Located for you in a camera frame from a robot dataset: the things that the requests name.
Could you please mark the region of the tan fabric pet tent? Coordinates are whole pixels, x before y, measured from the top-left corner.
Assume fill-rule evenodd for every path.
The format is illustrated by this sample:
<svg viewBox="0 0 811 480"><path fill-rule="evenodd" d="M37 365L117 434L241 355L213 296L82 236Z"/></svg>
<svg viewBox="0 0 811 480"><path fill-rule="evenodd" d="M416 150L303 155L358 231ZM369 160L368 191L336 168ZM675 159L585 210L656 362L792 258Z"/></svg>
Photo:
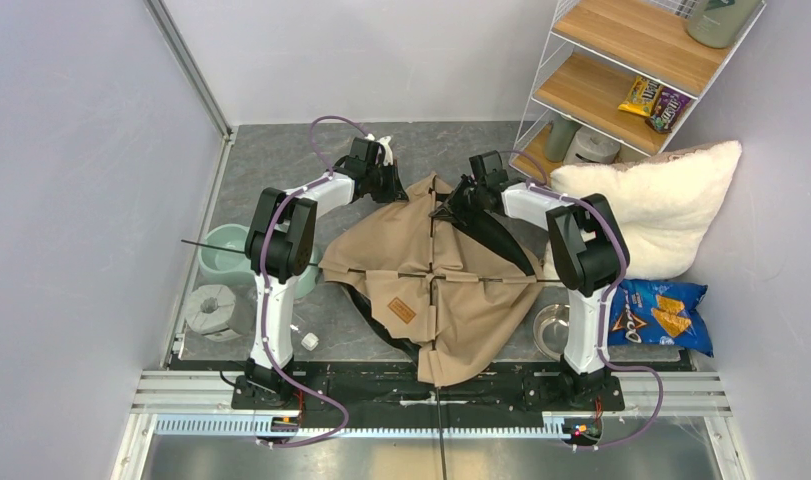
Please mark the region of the tan fabric pet tent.
<svg viewBox="0 0 811 480"><path fill-rule="evenodd" d="M483 371L524 320L545 283L529 250L531 275L430 213L452 186L436 173L412 184L327 247L328 282L348 285L394 340L417 347L417 378L435 386Z"/></svg>

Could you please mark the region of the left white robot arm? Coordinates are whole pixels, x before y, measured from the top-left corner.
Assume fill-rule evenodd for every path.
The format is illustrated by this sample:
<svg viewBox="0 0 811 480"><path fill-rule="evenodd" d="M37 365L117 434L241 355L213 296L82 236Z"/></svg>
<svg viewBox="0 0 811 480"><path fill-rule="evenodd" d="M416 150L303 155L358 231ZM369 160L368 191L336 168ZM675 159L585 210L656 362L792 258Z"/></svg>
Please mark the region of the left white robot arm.
<svg viewBox="0 0 811 480"><path fill-rule="evenodd" d="M368 134L319 178L289 190L264 189L244 252L257 290L255 340L242 380L271 408L288 405L295 383L291 318L299 277L311 262L317 220L368 195L377 203L405 201L390 136Z"/></svg>

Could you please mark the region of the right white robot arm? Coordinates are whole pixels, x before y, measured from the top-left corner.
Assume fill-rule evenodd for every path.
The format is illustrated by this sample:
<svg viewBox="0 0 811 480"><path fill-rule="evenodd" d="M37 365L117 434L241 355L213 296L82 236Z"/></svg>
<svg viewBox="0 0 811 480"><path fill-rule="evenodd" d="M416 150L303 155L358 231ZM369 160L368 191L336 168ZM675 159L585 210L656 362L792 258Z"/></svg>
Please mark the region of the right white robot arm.
<svg viewBox="0 0 811 480"><path fill-rule="evenodd" d="M461 178L432 212L528 275L534 267L496 220L502 215L544 230L559 281L570 300L569 336L561 357L569 375L558 382L560 400L582 409L599 392L595 380L609 361L605 331L614 291L630 255L608 200L556 193L533 180L513 180L497 151L471 157Z"/></svg>

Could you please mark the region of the mint green pet bowl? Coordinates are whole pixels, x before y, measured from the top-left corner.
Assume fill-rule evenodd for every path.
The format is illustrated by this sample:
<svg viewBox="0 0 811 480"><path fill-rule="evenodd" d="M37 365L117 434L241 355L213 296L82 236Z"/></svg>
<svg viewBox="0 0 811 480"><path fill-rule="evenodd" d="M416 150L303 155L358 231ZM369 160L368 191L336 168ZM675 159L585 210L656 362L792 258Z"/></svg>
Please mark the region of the mint green pet bowl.
<svg viewBox="0 0 811 480"><path fill-rule="evenodd" d="M198 273L195 287L222 285L250 303L257 300L254 272L244 254L248 227L223 224L212 229L204 238L206 247L197 248Z"/></svg>

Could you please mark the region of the green cylinder bottle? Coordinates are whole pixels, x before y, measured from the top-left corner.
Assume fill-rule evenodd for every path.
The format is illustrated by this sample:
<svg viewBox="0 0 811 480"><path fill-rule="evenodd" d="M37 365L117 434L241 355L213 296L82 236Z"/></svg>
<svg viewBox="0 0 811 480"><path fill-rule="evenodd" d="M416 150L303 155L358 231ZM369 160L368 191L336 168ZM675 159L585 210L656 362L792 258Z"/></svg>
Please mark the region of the green cylinder bottle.
<svg viewBox="0 0 811 480"><path fill-rule="evenodd" d="M552 121L549 136L543 147L547 161L561 163L581 124L569 116L559 114Z"/></svg>

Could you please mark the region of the white toilet paper roll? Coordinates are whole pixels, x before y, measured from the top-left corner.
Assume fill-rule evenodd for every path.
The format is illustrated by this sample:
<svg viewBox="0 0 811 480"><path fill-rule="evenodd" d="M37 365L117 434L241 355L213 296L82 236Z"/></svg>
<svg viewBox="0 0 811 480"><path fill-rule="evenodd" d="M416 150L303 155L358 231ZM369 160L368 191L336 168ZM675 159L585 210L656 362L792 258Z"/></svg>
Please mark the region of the white toilet paper roll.
<svg viewBox="0 0 811 480"><path fill-rule="evenodd" d="M583 126L576 131L565 154L563 164L612 164L620 149L621 144L618 141Z"/></svg>

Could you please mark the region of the stainless steel bowl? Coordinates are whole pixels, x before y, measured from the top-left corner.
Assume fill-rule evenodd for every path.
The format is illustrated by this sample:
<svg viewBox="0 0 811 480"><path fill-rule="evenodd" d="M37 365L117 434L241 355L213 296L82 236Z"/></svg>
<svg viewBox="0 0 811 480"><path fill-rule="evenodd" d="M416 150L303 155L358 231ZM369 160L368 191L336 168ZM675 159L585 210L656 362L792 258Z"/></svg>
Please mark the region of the stainless steel bowl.
<svg viewBox="0 0 811 480"><path fill-rule="evenodd" d="M533 339L537 349L558 362L568 342L570 307L551 304L542 308L533 321Z"/></svg>

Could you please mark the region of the white fluffy pillow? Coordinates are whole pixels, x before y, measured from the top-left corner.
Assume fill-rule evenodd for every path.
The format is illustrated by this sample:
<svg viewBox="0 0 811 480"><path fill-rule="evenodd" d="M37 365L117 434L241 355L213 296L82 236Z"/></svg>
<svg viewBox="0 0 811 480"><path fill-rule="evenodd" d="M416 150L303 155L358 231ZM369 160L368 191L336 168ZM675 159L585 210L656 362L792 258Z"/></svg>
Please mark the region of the white fluffy pillow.
<svg viewBox="0 0 811 480"><path fill-rule="evenodd" d="M628 279L668 280L694 263L742 155L737 140L662 152L643 161L565 165L558 193L608 200L629 250Z"/></svg>

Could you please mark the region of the yellow M&M's bag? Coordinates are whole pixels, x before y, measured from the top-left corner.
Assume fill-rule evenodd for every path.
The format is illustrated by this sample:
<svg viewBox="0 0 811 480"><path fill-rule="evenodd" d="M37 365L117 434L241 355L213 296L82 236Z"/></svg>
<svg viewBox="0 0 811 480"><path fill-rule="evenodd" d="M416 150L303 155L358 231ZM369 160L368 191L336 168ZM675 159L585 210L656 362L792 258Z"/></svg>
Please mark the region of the yellow M&M's bag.
<svg viewBox="0 0 811 480"><path fill-rule="evenodd" d="M625 99L618 105L618 110L649 118L662 90L663 85L658 81L637 75Z"/></svg>

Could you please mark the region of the clear plastic bottle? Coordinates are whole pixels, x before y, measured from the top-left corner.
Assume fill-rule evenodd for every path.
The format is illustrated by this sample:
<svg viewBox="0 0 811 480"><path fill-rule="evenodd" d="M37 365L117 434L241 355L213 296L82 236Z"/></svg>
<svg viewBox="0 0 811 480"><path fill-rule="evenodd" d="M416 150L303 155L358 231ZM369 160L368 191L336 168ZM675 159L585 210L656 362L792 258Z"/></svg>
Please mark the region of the clear plastic bottle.
<svg viewBox="0 0 811 480"><path fill-rule="evenodd" d="M254 312L257 312L259 300L257 288L250 288L245 297L252 305ZM296 313L291 313L289 327L292 332L293 343L300 344L307 351L313 351L317 348L320 342L319 337L311 331L310 324L304 318L301 318Z"/></svg>

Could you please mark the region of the blue Doritos chip bag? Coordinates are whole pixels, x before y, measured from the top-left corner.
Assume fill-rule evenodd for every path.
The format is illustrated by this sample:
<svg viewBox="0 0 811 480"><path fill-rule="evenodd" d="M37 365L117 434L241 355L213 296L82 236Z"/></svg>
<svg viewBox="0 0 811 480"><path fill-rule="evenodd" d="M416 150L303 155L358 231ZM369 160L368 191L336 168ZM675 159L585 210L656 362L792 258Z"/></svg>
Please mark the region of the blue Doritos chip bag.
<svg viewBox="0 0 811 480"><path fill-rule="evenodd" d="M677 346L712 357L711 337L698 312L707 290L686 282L622 281L612 300L608 344Z"/></svg>

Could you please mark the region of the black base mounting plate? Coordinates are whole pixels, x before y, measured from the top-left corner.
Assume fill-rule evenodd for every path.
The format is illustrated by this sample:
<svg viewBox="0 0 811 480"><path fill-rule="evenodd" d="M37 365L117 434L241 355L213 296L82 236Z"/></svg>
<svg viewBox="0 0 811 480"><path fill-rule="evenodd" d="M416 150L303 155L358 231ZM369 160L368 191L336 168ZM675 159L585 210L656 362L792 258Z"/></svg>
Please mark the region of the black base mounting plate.
<svg viewBox="0 0 811 480"><path fill-rule="evenodd" d="M463 383L436 388L409 362L292 361L289 381L253 368L233 379L235 410L270 410L303 428L537 427L544 413L592 416L626 404L611 377L595 394L571 397L555 362L498 362Z"/></svg>

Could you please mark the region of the grey-green jar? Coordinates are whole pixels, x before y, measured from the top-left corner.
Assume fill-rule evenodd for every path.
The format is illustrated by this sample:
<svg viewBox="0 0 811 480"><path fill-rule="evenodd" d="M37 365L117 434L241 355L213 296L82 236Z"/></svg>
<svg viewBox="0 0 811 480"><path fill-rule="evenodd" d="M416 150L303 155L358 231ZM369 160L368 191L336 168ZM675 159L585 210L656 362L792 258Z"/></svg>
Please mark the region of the grey-green jar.
<svg viewBox="0 0 811 480"><path fill-rule="evenodd" d="M761 4L760 0L698 1L688 18L686 31L707 47L728 48Z"/></svg>

